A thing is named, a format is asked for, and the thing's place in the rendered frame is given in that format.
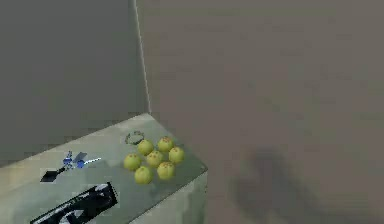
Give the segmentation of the yellow-green ball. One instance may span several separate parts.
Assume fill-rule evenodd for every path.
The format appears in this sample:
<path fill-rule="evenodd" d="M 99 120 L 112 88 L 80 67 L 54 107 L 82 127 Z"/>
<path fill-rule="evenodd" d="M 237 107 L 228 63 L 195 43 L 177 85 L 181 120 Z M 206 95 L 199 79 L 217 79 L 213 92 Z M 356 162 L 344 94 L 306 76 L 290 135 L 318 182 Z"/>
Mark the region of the yellow-green ball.
<path fill-rule="evenodd" d="M 123 161 L 123 167 L 125 169 L 128 169 L 129 171 L 135 171 L 140 166 L 141 166 L 141 158 L 139 155 L 134 153 L 128 154 Z"/>
<path fill-rule="evenodd" d="M 149 184 L 152 179 L 152 171 L 145 166 L 139 167 L 134 174 L 134 179 L 137 184 Z"/>
<path fill-rule="evenodd" d="M 137 145 L 137 150 L 140 154 L 146 156 L 154 150 L 154 145 L 151 141 L 149 141 L 147 139 L 143 139 Z"/>
<path fill-rule="evenodd" d="M 168 157 L 172 163 L 178 164 L 184 160 L 185 152 L 180 147 L 174 147 L 169 151 Z"/>
<path fill-rule="evenodd" d="M 157 147 L 160 152 L 169 152 L 174 147 L 174 142 L 170 137 L 164 136 L 159 139 Z"/>
<path fill-rule="evenodd" d="M 163 154 L 157 150 L 152 151 L 146 156 L 146 162 L 149 166 L 157 168 L 163 161 Z"/>
<path fill-rule="evenodd" d="M 162 162 L 157 168 L 161 180 L 169 180 L 175 176 L 175 165 L 171 162 Z"/>

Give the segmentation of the black and white flat object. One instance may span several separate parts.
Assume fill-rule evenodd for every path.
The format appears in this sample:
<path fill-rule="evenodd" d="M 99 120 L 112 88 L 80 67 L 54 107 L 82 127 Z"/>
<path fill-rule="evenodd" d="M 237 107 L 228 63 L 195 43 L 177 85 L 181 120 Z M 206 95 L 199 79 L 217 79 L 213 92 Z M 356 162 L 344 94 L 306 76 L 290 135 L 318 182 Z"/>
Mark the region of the black and white flat object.
<path fill-rule="evenodd" d="M 86 224 L 117 204 L 110 182 L 95 185 L 34 218 L 30 224 Z"/>

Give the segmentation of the pale green cabinet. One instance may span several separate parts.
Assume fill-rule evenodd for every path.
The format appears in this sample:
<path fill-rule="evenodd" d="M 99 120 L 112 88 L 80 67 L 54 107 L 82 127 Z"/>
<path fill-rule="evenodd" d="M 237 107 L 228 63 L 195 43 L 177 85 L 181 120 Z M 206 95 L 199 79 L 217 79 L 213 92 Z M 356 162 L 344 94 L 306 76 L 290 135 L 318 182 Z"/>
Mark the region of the pale green cabinet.
<path fill-rule="evenodd" d="M 0 168 L 0 224 L 205 224 L 208 168 L 190 149 L 168 180 L 138 184 L 123 165 L 164 136 L 143 114 Z"/>

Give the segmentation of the blue and black instrument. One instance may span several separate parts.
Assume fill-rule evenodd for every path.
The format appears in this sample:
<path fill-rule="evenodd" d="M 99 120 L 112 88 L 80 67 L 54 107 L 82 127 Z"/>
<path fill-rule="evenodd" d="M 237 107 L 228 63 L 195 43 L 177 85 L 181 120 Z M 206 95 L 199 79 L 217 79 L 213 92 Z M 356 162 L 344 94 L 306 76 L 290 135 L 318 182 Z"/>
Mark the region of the blue and black instrument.
<path fill-rule="evenodd" d="M 73 152 L 69 151 L 66 157 L 62 160 L 62 167 L 56 170 L 46 171 L 40 181 L 43 183 L 54 182 L 57 177 L 65 171 L 82 169 L 88 164 L 101 160 L 101 158 L 87 159 L 86 156 L 87 154 L 85 152 L 79 152 L 76 156 L 73 156 Z"/>

